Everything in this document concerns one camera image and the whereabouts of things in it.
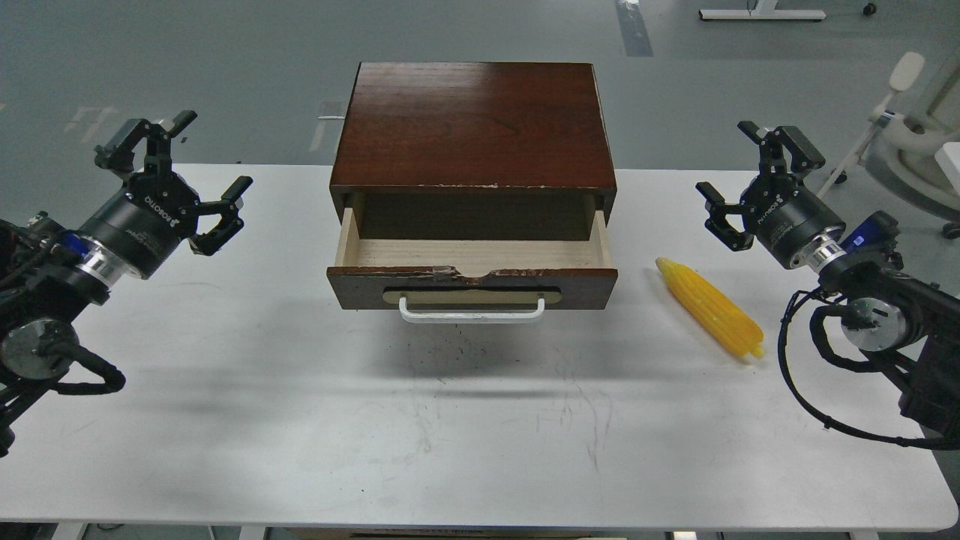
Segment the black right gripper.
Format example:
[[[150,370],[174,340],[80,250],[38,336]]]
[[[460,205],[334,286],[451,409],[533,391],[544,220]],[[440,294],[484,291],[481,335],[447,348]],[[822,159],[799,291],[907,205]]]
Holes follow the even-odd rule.
[[[757,144],[759,175],[740,196],[740,204],[727,204],[712,184],[696,182],[696,191],[706,200],[706,229],[731,251],[761,243],[785,269],[822,270],[844,255],[839,239],[845,223],[799,181],[826,164],[812,141],[796,126],[767,129],[739,121],[737,129]],[[745,230],[734,229],[729,215],[742,216]]]

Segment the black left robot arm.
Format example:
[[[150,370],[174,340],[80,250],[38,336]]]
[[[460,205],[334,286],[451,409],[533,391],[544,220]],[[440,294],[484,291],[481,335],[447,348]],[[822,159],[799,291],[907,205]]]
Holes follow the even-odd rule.
[[[243,229],[240,175],[220,199],[203,202],[173,169],[173,140],[197,118],[185,110],[171,127],[127,120],[95,149],[96,167],[122,185],[78,229],[41,211],[25,226],[2,222],[2,454],[13,423],[45,394],[110,395],[126,379],[83,346],[74,321],[105,304],[120,277],[147,280],[187,242],[196,255],[217,253]]]

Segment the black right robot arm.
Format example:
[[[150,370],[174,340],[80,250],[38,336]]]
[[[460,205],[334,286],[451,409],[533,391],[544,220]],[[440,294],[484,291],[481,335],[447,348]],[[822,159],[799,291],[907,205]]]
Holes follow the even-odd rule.
[[[738,129],[759,150],[757,177],[736,204],[699,182],[706,228],[733,251],[761,243],[785,269],[809,267],[818,287],[794,293],[779,325],[777,356],[783,380],[807,413],[826,428],[901,447],[956,451],[959,446],[959,301],[903,272],[897,220],[876,211],[850,235],[845,222],[803,184],[825,158],[794,126],[768,130],[752,121]],[[854,373],[881,373],[901,391],[903,417],[936,431],[934,438],[867,433],[837,421],[799,393],[788,367],[788,329],[809,299],[820,357]]]

